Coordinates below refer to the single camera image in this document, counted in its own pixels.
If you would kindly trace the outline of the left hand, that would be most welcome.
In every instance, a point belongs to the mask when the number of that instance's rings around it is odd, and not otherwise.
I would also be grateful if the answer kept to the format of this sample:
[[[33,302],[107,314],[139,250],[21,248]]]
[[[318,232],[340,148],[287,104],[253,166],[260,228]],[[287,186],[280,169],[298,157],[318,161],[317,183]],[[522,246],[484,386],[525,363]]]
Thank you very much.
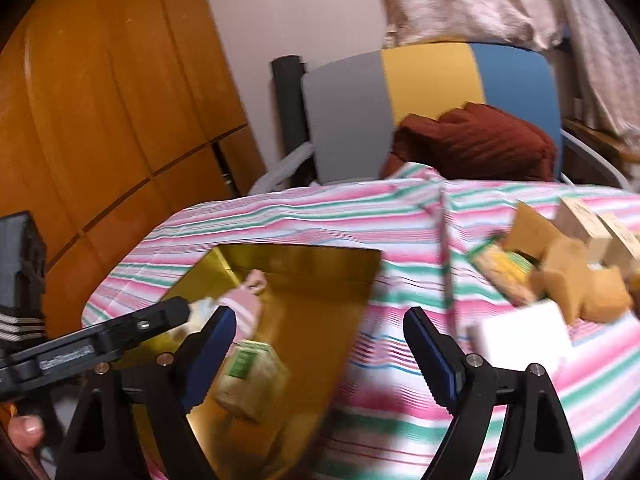
[[[36,415],[14,416],[8,426],[8,435],[23,455],[32,455],[44,437],[44,425]]]

